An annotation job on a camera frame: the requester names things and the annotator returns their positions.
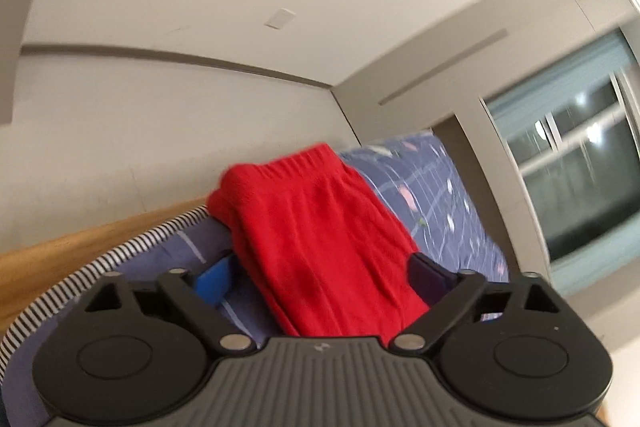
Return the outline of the wooden bed headboard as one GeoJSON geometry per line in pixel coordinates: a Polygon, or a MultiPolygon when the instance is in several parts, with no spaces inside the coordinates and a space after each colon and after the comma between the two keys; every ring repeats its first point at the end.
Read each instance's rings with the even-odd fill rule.
{"type": "Polygon", "coordinates": [[[202,217],[203,197],[179,202],[108,225],[67,234],[1,255],[1,330],[5,332],[20,313],[54,284],[101,255],[134,243],[134,252],[146,251],[202,217]]]}

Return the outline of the blue checked floral quilt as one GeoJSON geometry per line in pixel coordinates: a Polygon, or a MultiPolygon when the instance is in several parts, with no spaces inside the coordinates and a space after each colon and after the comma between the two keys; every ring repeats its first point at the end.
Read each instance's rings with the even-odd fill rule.
{"type": "MultiPolygon", "coordinates": [[[[390,139],[346,150],[341,158],[405,225],[421,253],[451,272],[471,269],[493,282],[508,280],[506,258],[485,232],[454,160],[436,135],[424,131],[390,139]]],[[[225,258],[230,247],[229,231],[207,213],[204,221],[115,270],[142,281],[170,268],[186,268],[199,276],[225,258]]],[[[49,414],[32,381],[32,361],[79,297],[45,321],[12,355],[1,381],[2,425],[47,424],[49,414]]],[[[256,341],[280,332],[255,286],[232,261],[231,289],[215,308],[256,341]]]]}

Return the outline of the window with white frame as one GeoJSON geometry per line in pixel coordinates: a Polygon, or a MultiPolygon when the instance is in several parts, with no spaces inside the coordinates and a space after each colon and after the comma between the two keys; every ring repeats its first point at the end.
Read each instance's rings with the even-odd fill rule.
{"type": "Polygon", "coordinates": [[[639,210],[639,145],[620,87],[636,63],[614,30],[487,103],[553,261],[639,210]]]}

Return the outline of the white ceiling plate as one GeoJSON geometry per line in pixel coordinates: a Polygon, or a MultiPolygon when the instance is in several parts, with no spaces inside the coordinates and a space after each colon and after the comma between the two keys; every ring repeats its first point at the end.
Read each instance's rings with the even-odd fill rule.
{"type": "Polygon", "coordinates": [[[265,22],[265,25],[271,29],[281,30],[285,26],[294,20],[296,14],[287,9],[278,9],[273,15],[271,15],[265,22]]]}

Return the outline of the red pants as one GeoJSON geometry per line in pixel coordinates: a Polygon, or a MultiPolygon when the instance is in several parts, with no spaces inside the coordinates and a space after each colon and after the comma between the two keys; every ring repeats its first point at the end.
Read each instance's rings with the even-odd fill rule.
{"type": "Polygon", "coordinates": [[[418,246],[329,145],[231,167],[207,210],[286,335],[388,343],[428,309],[408,282],[418,246]]]}

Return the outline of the striped bed sheet edge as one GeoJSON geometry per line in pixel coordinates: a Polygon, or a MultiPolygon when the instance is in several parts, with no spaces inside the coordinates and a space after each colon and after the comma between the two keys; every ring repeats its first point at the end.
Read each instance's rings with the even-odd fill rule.
{"type": "Polygon", "coordinates": [[[1,327],[1,380],[6,378],[12,355],[47,320],[59,314],[67,305],[96,283],[108,271],[119,268],[126,261],[150,251],[171,236],[197,225],[207,217],[204,205],[186,210],[175,217],[160,222],[149,230],[128,237],[126,242],[113,246],[108,251],[99,250],[100,255],[91,254],[89,260],[67,274],[64,279],[47,283],[37,291],[26,305],[19,306],[10,316],[8,325],[1,327]]]}

